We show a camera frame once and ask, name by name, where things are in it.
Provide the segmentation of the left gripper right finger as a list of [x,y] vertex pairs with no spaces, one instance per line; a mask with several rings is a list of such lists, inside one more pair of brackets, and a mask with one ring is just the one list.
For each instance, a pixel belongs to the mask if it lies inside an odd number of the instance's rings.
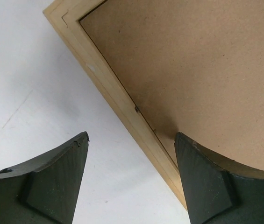
[[174,142],[192,224],[264,224],[264,171],[179,132]]

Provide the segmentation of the wooden picture frame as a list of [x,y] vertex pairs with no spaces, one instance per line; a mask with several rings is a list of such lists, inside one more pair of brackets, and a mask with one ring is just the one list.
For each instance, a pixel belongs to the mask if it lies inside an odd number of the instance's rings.
[[264,170],[264,0],[56,0],[44,15],[182,204],[177,132]]

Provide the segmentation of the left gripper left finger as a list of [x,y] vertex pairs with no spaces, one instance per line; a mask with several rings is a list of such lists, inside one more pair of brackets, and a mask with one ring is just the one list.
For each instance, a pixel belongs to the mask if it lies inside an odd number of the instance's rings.
[[0,171],[0,224],[71,224],[89,146],[87,132]]

